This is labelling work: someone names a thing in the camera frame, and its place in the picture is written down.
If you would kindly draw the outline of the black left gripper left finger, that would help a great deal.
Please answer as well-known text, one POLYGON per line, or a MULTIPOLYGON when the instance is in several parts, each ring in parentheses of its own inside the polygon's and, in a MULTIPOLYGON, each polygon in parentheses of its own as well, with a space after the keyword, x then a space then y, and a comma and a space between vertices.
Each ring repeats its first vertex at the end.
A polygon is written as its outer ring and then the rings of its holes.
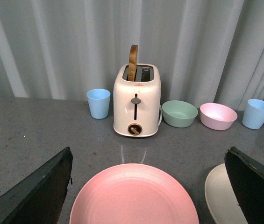
POLYGON ((73 155, 64 148, 0 196, 0 224, 56 224, 71 180, 73 155))

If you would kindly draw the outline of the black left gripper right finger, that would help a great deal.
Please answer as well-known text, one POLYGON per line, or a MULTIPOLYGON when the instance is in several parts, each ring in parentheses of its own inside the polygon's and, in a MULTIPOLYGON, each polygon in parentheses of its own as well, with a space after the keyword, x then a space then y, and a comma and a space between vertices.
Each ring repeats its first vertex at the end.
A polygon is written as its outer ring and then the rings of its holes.
POLYGON ((227 151, 224 160, 245 219, 249 224, 264 224, 264 165, 236 147, 227 151))

